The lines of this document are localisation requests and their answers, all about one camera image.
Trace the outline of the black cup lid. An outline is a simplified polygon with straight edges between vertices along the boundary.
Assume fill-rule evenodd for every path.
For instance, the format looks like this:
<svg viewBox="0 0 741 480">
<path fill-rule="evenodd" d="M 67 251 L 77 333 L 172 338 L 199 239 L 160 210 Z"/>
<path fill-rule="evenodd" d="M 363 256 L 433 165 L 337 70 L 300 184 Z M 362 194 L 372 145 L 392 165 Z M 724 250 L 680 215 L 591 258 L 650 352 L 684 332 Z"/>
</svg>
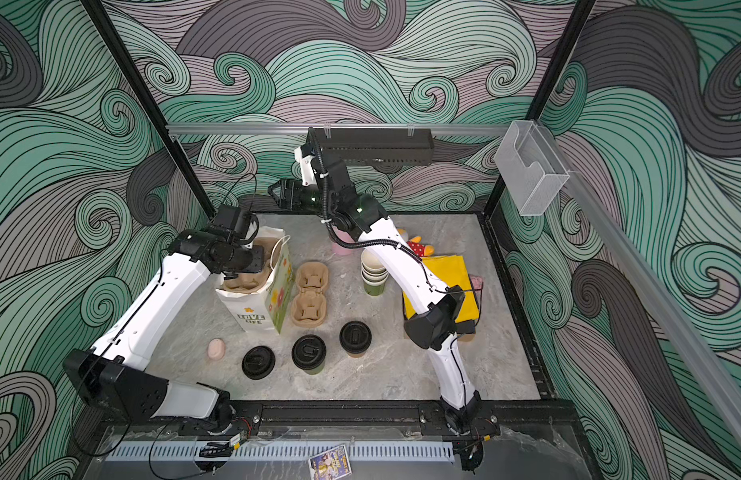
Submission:
<svg viewBox="0 0 741 480">
<path fill-rule="evenodd" d="M 340 330 L 340 346 L 346 353 L 366 352 L 372 341 L 372 331 L 362 321 L 350 321 Z"/>
<path fill-rule="evenodd" d="M 304 335 L 292 346 L 292 362 L 300 370 L 324 367 L 326 360 L 326 343 L 322 337 L 314 334 Z"/>
</svg>

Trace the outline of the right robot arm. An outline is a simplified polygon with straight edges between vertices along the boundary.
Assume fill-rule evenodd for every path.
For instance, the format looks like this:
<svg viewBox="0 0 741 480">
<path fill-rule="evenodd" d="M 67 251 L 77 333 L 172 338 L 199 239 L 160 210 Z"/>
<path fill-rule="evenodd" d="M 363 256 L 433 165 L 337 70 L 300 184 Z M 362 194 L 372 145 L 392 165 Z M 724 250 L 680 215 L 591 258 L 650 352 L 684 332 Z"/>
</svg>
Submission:
<svg viewBox="0 0 741 480">
<path fill-rule="evenodd" d="M 310 140 L 294 148 L 294 164 L 300 169 L 300 185 L 280 180 L 268 193 L 288 201 L 290 209 L 316 213 L 332 243 L 368 251 L 381 262 L 414 307 L 404 330 L 429 354 L 447 424 L 452 432 L 466 434 L 481 402 L 458 346 L 457 318 L 466 291 L 448 286 L 424 264 L 387 210 L 374 196 L 356 191 L 346 164 L 328 148 Z"/>
</svg>

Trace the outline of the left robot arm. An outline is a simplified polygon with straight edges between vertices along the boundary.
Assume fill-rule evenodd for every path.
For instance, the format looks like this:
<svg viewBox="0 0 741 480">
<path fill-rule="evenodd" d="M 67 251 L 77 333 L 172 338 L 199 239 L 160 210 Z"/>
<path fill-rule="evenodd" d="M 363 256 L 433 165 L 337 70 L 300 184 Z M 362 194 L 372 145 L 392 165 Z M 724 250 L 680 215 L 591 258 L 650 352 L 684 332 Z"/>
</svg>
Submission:
<svg viewBox="0 0 741 480">
<path fill-rule="evenodd" d="M 262 271 L 264 249 L 254 245 L 259 227 L 250 210 L 222 205 L 206 227 L 184 230 L 170 242 L 126 313 L 90 348 L 66 356 L 64 373 L 85 406 L 128 424 L 182 419 L 212 434 L 230 428 L 228 392 L 154 376 L 146 368 L 168 326 L 210 276 Z"/>
</svg>

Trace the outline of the white paper bag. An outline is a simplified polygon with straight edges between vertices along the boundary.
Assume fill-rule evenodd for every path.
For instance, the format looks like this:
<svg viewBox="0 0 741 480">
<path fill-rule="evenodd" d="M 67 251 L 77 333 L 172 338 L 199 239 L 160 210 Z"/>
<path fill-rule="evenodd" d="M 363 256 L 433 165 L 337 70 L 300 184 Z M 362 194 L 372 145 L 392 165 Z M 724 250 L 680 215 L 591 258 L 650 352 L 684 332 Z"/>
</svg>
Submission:
<svg viewBox="0 0 741 480">
<path fill-rule="evenodd" d="M 224 291 L 220 289 L 220 284 L 224 281 L 222 275 L 216 276 L 214 287 L 216 287 L 216 295 L 242 330 L 248 332 L 274 331 L 280 334 L 288 313 L 290 298 L 292 298 L 292 286 L 294 286 L 294 263 L 290 259 L 290 235 L 282 229 L 264 226 L 262 235 L 257 238 L 263 237 L 282 238 L 274 272 L 264 287 L 249 294 Z"/>
</svg>

